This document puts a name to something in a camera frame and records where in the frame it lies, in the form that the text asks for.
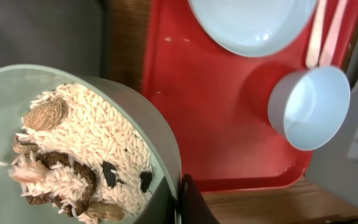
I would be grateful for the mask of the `green bowl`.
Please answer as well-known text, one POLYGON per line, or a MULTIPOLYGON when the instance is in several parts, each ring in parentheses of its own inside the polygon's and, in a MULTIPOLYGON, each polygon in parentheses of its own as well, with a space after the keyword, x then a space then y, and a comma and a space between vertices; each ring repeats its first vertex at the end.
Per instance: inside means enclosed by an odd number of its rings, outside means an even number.
MULTIPOLYGON (((115 106, 150 146, 156 170, 150 185, 151 201, 129 223, 176 223, 180 191, 181 159, 174 134, 158 109, 144 96, 123 84, 97 77, 77 77, 41 65, 0 68, 0 159, 13 157, 9 140, 19 129, 19 119, 38 93, 59 84, 77 82, 115 106)), ((68 223, 51 208, 32 208, 19 197, 19 186, 0 167, 0 223, 68 223)))

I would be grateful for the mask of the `light blue bowl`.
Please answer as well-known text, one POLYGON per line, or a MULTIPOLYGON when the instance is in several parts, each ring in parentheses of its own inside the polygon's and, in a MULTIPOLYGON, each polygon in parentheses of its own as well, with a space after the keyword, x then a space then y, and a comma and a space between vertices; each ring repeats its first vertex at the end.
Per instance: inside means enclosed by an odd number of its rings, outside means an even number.
POLYGON ((274 86, 268 99, 268 120, 294 148, 312 151, 338 132, 350 100, 351 88, 340 68, 292 72, 274 86))

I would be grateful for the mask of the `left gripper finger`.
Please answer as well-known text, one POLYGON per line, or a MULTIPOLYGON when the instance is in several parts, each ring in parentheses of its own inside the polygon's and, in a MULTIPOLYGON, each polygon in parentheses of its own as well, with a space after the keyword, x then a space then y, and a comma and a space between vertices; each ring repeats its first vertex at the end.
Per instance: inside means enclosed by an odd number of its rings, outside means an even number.
POLYGON ((182 224, 219 224, 190 174, 182 178, 180 196, 182 224))

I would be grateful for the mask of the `light blue plate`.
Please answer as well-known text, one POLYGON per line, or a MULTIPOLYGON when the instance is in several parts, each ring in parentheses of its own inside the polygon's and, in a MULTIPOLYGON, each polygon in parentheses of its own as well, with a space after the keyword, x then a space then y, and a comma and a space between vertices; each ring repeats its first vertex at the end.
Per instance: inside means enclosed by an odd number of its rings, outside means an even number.
POLYGON ((302 32, 316 0, 189 0, 203 30, 224 49, 265 57, 290 45, 302 32))

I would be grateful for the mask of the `rice and peanut leftovers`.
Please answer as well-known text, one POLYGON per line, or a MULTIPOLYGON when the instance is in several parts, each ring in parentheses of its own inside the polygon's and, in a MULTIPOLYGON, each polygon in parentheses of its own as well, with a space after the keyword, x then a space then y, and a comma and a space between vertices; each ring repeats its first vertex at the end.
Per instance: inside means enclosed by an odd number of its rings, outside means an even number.
POLYGON ((79 83, 33 100, 14 136, 9 177, 31 205, 83 223, 141 214, 152 197, 152 153, 112 104, 79 83))

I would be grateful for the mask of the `pink plastic fork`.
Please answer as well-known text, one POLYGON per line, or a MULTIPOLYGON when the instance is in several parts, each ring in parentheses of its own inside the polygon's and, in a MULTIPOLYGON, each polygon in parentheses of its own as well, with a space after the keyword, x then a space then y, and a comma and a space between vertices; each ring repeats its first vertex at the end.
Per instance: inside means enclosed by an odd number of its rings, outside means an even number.
POLYGON ((319 66, 331 65, 334 57, 334 52, 337 46, 337 40, 341 29, 342 20, 346 11, 348 0, 338 0, 336 10, 334 12, 331 25, 328 30, 326 41, 324 43, 321 55, 319 58, 319 66))

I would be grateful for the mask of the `red serving tray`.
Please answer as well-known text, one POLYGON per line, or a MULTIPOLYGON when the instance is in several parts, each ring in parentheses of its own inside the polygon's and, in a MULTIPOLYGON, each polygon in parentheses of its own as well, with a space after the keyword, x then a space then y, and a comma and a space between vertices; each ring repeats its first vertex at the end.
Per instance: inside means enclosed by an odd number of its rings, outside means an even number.
POLYGON ((310 32, 274 55, 241 57, 209 38, 187 1, 152 1, 142 94, 201 191, 277 189, 306 172, 312 154, 275 132, 267 103, 279 79, 304 69, 310 32))

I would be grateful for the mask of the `black plastic tray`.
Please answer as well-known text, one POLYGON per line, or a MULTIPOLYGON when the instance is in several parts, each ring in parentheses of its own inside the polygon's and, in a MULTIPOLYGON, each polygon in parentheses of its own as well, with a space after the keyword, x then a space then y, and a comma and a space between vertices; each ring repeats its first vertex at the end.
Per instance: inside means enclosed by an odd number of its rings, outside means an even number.
POLYGON ((0 67, 36 64, 105 78, 108 7, 101 0, 0 0, 0 67))

